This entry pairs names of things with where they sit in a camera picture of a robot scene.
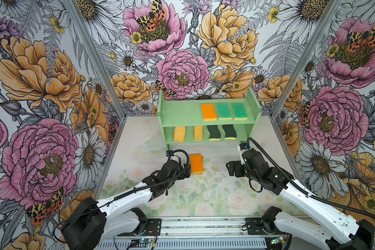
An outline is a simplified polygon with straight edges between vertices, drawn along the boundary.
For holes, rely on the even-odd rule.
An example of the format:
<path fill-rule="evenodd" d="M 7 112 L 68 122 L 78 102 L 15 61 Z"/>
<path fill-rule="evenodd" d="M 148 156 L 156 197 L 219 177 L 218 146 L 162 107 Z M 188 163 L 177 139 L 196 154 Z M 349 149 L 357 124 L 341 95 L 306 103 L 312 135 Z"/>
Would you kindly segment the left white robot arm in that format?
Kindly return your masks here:
<path fill-rule="evenodd" d="M 190 163 L 182 164 L 172 156 L 161 170 L 114 198 L 83 200 L 60 228 L 65 243 L 71 250 L 93 250 L 112 236 L 141 234 L 148 220 L 140 205 L 166 194 L 176 180 L 189 178 L 190 174 Z"/>

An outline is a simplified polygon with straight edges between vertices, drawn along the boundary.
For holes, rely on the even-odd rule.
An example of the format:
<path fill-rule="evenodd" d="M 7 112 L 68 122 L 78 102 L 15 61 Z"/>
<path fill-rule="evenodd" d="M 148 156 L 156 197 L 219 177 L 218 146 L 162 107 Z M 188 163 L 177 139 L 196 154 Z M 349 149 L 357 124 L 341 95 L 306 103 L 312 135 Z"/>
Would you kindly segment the light green scrub sponge top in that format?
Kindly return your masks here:
<path fill-rule="evenodd" d="M 246 113 L 243 103 L 232 103 L 231 104 L 234 120 L 247 120 L 248 115 Z"/>

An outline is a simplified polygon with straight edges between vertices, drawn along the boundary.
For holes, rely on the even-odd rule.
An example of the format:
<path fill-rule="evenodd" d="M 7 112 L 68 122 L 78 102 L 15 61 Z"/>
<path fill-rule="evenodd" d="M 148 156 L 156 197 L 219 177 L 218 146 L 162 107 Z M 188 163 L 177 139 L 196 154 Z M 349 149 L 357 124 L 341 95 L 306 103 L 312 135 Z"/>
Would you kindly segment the yellow cellulose sponge front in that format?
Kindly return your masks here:
<path fill-rule="evenodd" d="M 203 126 L 194 127 L 194 140 L 202 141 L 203 140 Z"/>

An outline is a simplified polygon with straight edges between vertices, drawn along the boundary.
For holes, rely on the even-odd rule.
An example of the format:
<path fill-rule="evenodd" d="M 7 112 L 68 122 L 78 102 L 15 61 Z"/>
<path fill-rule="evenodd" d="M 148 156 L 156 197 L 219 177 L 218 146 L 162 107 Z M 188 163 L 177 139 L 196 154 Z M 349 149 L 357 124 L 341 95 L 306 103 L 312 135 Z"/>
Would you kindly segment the dark green scrub sponge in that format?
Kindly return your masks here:
<path fill-rule="evenodd" d="M 219 141 L 221 139 L 221 133 L 217 125 L 207 126 L 210 141 Z"/>
<path fill-rule="evenodd" d="M 236 131 L 233 125 L 223 125 L 223 131 L 225 133 L 226 140 L 235 140 L 236 139 Z"/>

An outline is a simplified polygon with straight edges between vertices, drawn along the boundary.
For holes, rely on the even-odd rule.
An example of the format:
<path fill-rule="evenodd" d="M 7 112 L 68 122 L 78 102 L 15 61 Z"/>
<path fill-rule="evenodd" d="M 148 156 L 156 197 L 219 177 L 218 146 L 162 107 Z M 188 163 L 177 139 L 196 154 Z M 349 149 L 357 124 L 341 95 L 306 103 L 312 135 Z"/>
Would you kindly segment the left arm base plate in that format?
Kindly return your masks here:
<path fill-rule="evenodd" d="M 125 233 L 129 236 L 160 236 L 162 219 L 149 218 L 144 224 L 140 223 L 138 227 L 130 232 Z"/>

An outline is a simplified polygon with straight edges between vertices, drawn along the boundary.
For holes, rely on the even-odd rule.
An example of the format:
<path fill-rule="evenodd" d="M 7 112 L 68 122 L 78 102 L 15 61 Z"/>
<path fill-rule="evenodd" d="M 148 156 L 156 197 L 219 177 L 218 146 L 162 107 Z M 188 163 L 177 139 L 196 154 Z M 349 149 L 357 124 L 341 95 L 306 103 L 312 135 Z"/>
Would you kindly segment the orange scrub sponge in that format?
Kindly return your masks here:
<path fill-rule="evenodd" d="M 203 174 L 203 156 L 201 154 L 190 155 L 191 161 L 191 174 Z"/>
<path fill-rule="evenodd" d="M 201 105 L 202 115 L 204 121 L 217 120 L 214 105 L 212 103 L 206 103 Z"/>

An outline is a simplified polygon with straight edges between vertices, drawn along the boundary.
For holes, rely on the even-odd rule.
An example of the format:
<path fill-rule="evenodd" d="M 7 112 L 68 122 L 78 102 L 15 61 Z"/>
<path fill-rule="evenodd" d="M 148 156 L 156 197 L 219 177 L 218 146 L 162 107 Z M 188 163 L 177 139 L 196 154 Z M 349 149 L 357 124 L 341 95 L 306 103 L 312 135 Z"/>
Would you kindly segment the light green scrub sponge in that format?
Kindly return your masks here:
<path fill-rule="evenodd" d="M 232 113 L 228 103 L 217 103 L 216 104 L 218 119 L 219 120 L 231 120 Z"/>
<path fill-rule="evenodd" d="M 232 103 L 231 104 L 234 120 L 247 120 L 248 115 L 246 113 L 243 103 Z"/>

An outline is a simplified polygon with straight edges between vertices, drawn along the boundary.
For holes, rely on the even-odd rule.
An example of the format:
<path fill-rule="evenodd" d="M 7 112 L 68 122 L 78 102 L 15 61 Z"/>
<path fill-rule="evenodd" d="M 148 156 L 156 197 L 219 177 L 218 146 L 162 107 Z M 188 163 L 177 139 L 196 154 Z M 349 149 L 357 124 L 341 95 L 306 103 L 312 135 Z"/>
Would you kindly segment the aluminium corner post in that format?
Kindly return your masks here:
<path fill-rule="evenodd" d="M 319 21 L 319 24 L 316 26 L 314 33 L 309 36 L 308 44 L 306 45 L 303 53 L 299 57 L 298 63 L 292 71 L 289 80 L 281 93 L 281 96 L 278 98 L 278 101 L 276 102 L 272 112 L 270 113 L 270 117 L 272 119 L 276 118 L 277 114 L 287 101 L 287 98 L 289 97 L 291 91 L 293 90 L 297 81 L 299 80 L 299 77 L 306 63 L 311 58 L 311 52 L 313 52 L 316 49 L 324 33 L 330 27 L 330 24 L 332 23 L 332 20 L 339 9 L 341 2 L 342 1 L 338 0 L 329 1 L 328 5 L 326 6 L 324 14 L 321 16 L 321 19 Z"/>
<path fill-rule="evenodd" d="M 90 29 L 85 24 L 85 21 L 83 20 L 82 14 L 78 8 L 78 5 L 76 1 L 65 1 L 65 7 L 68 10 L 70 14 L 70 18 L 75 25 L 79 38 L 81 41 L 84 42 L 84 45 L 86 47 L 86 50 L 89 54 L 89 57 L 92 59 L 92 62 L 98 72 L 98 75 L 100 79 L 102 80 L 105 89 L 107 93 L 109 94 L 109 97 L 113 103 L 113 106 L 118 114 L 118 117 L 122 120 L 126 120 L 126 114 L 125 111 L 119 101 L 119 98 L 117 96 L 117 93 L 115 92 L 115 89 L 113 85 L 110 82 L 110 77 L 106 71 L 106 68 L 101 60 L 101 57 L 99 55 L 99 52 L 95 46 L 94 40 L 90 35 Z"/>

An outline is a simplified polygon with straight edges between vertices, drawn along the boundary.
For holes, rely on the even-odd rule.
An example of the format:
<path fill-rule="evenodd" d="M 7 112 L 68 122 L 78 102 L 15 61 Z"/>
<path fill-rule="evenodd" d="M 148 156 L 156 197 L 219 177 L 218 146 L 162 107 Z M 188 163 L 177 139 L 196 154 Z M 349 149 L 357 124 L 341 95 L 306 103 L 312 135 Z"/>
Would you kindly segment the left aluminium corner post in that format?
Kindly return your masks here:
<path fill-rule="evenodd" d="M 115 92 L 115 89 L 113 85 L 110 82 L 110 77 L 106 71 L 106 68 L 101 60 L 101 57 L 99 55 L 99 52 L 95 46 L 94 40 L 90 35 L 90 29 L 85 24 L 85 21 L 83 20 L 82 14 L 78 8 L 78 5 L 76 1 L 65 1 L 65 7 L 68 10 L 70 14 L 70 18 L 75 25 L 79 38 L 81 41 L 84 42 L 84 45 L 86 47 L 86 50 L 89 54 L 89 57 L 92 59 L 92 62 L 98 72 L 98 75 L 100 79 L 102 80 L 105 89 L 107 93 L 109 94 L 109 97 L 113 103 L 113 106 L 118 114 L 118 117 L 122 120 L 126 120 L 126 114 L 125 111 L 119 101 L 119 98 L 117 96 L 117 93 Z"/>

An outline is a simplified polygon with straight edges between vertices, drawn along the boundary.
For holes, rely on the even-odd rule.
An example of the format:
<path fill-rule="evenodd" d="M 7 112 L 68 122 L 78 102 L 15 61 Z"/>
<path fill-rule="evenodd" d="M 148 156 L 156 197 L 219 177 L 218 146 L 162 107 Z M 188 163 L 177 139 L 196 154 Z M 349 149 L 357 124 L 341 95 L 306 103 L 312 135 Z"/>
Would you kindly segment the orange scrub sponge bottom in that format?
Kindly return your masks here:
<path fill-rule="evenodd" d="M 201 154 L 190 155 L 191 161 L 191 174 L 203 174 L 203 156 Z"/>

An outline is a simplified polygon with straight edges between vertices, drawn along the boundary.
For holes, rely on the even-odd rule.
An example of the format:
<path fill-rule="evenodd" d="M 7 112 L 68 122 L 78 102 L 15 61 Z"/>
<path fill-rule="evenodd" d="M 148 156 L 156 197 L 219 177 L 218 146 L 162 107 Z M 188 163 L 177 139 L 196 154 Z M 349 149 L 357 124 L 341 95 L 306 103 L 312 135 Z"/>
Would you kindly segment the aluminium front rail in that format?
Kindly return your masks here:
<path fill-rule="evenodd" d="M 244 217 L 175 217 L 162 218 L 161 234 L 158 238 L 206 238 L 206 237 L 246 237 L 247 231 L 242 230 L 245 223 Z M 299 237 L 313 244 L 322 239 L 330 239 L 331 234 L 321 225 L 315 223 L 312 219 L 299 216 L 293 217 L 284 212 L 277 214 L 273 221 L 277 229 L 286 234 Z M 101 241 L 110 239 L 114 236 L 129 236 L 125 233 L 127 228 L 122 226 L 113 234 L 103 234 Z M 275 237 L 277 235 L 255 235 L 259 237 Z"/>

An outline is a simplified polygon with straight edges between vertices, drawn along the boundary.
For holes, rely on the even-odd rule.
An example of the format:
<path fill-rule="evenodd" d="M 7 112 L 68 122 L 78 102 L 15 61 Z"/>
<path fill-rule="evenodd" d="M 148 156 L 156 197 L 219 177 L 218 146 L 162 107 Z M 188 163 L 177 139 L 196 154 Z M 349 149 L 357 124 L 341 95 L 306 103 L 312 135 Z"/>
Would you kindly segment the light green scrub sponge bottom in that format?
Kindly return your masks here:
<path fill-rule="evenodd" d="M 216 104 L 218 119 L 219 120 L 231 120 L 232 113 L 228 103 L 217 103 Z"/>

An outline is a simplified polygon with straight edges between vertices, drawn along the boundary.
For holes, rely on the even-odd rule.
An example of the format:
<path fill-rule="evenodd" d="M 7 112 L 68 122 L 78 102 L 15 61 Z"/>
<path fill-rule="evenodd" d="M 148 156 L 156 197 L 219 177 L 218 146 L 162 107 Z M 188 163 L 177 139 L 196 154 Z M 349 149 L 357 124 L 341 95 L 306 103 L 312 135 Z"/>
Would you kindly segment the right aluminium corner post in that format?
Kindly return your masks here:
<path fill-rule="evenodd" d="M 328 5 L 326 6 L 324 14 L 321 16 L 321 19 L 319 21 L 319 24 L 316 26 L 314 33 L 309 36 L 308 44 L 306 45 L 303 53 L 299 57 L 298 63 L 292 71 L 289 80 L 281 93 L 281 96 L 278 98 L 278 101 L 276 102 L 272 112 L 270 113 L 270 117 L 272 119 L 276 118 L 277 114 L 287 101 L 287 98 L 289 97 L 291 91 L 293 90 L 297 81 L 299 80 L 299 77 L 306 63 L 311 58 L 311 52 L 313 52 L 316 49 L 324 33 L 330 27 L 330 24 L 332 23 L 332 20 L 339 9 L 341 2 L 342 1 L 338 0 L 329 1 Z"/>

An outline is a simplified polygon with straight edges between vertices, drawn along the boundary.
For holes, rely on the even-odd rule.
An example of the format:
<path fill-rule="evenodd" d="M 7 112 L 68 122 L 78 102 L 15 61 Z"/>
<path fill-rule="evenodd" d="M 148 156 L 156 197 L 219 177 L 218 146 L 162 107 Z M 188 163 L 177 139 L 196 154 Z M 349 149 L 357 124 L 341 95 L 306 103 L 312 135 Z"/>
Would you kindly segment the light green wooden shelf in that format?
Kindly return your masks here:
<path fill-rule="evenodd" d="M 215 108 L 217 120 L 204 121 L 201 105 L 212 103 Z M 219 120 L 216 108 L 217 103 L 228 103 L 232 113 L 231 120 Z M 232 103 L 243 103 L 248 119 L 247 120 L 234 120 L 231 108 Z M 178 144 L 174 141 L 174 128 L 186 127 L 186 135 L 184 143 L 202 143 L 202 142 L 221 142 L 221 141 L 240 141 L 245 142 L 246 139 L 254 132 L 254 127 L 258 123 L 262 109 L 259 101 L 257 100 L 254 92 L 248 90 L 245 98 L 243 99 L 219 99 L 219 100 L 190 100 L 190 101 L 167 101 L 162 92 L 159 94 L 159 103 L 157 118 L 161 127 L 163 139 L 166 148 L 169 149 L 172 144 Z M 210 141 L 207 126 L 217 125 L 221 133 L 219 141 Z M 222 129 L 223 125 L 233 125 L 236 131 L 235 140 L 226 140 L 225 133 Z M 203 140 L 194 140 L 194 127 L 203 126 Z"/>

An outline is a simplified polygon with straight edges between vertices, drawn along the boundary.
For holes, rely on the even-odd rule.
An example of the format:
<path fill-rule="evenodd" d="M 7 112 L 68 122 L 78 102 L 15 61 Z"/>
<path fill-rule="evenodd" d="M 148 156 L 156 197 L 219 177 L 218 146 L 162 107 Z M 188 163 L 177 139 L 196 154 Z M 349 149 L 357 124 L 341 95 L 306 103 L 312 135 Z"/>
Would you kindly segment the yellow cellulose sponge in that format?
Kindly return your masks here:
<path fill-rule="evenodd" d="M 194 140 L 202 141 L 203 140 L 203 126 L 194 127 Z"/>
<path fill-rule="evenodd" d="M 175 127 L 174 128 L 174 141 L 177 143 L 183 143 L 186 135 L 186 127 Z"/>

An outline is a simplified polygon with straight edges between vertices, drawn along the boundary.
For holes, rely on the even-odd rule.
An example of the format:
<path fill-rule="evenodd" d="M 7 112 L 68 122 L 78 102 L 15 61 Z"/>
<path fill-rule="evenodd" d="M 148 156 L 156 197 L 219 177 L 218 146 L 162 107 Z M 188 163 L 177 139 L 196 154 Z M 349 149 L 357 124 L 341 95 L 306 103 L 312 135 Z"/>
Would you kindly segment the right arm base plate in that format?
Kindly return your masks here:
<path fill-rule="evenodd" d="M 286 235 L 285 232 L 277 229 L 273 222 L 263 220 L 261 217 L 245 218 L 242 230 L 247 231 L 248 235 Z"/>

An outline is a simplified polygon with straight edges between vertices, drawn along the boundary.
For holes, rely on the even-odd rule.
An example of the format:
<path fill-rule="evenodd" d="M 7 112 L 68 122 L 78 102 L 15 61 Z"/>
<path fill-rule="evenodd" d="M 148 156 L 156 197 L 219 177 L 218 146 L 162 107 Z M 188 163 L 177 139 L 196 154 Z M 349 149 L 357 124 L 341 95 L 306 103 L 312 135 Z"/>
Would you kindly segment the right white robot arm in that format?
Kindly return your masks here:
<path fill-rule="evenodd" d="M 240 159 L 226 164 L 230 176 L 255 181 L 261 190 L 289 201 L 314 220 L 309 223 L 271 206 L 254 230 L 267 234 L 279 232 L 297 236 L 323 250 L 370 250 L 374 245 L 375 227 L 367 220 L 356 220 L 321 202 L 293 175 L 280 167 L 271 167 L 262 154 L 245 143 L 238 146 Z"/>

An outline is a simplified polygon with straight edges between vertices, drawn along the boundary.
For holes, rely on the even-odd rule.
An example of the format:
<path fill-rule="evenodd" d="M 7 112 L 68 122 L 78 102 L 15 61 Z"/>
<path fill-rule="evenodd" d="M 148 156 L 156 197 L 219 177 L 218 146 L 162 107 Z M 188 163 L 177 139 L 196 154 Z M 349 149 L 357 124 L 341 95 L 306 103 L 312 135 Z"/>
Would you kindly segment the yellow cellulose sponge back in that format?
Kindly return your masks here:
<path fill-rule="evenodd" d="M 174 141 L 177 143 L 183 143 L 186 135 L 186 127 L 175 127 L 174 128 Z"/>

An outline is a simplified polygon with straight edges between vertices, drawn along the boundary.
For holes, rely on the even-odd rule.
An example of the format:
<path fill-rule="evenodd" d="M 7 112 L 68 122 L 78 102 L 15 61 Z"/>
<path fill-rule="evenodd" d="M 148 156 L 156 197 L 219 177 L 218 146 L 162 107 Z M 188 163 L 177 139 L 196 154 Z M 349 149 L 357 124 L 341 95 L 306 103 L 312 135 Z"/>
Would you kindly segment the orange scrub sponge top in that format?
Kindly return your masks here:
<path fill-rule="evenodd" d="M 201 105 L 202 115 L 204 121 L 217 120 L 214 105 L 212 103 L 206 103 Z"/>

